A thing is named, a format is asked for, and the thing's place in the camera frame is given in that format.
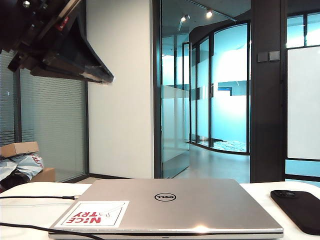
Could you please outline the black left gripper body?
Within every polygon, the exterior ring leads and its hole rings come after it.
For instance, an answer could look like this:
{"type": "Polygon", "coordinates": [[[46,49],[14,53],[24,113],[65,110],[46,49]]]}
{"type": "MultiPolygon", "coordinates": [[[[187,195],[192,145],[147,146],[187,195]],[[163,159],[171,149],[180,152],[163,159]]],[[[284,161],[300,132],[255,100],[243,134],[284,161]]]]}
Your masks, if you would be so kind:
{"type": "Polygon", "coordinates": [[[46,67],[44,37],[50,29],[62,31],[70,16],[79,14],[79,0],[8,0],[6,2],[6,51],[15,52],[8,64],[12,72],[46,67]]]}

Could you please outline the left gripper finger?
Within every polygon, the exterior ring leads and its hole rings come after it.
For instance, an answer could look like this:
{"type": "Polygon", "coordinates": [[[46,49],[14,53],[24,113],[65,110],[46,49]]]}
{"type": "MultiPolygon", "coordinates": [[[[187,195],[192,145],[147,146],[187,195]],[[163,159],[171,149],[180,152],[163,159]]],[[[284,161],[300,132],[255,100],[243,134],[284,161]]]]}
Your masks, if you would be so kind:
{"type": "Polygon", "coordinates": [[[84,31],[84,19],[81,14],[71,15],[63,30],[57,25],[44,37],[48,50],[44,56],[45,67],[62,69],[74,73],[85,70],[114,75],[102,62],[88,42],[84,31]]]}
{"type": "Polygon", "coordinates": [[[86,69],[84,72],[72,72],[68,70],[36,66],[30,71],[30,74],[38,77],[59,78],[59,79],[71,79],[81,80],[86,82],[110,84],[111,76],[107,73],[90,71],[86,69]]]}

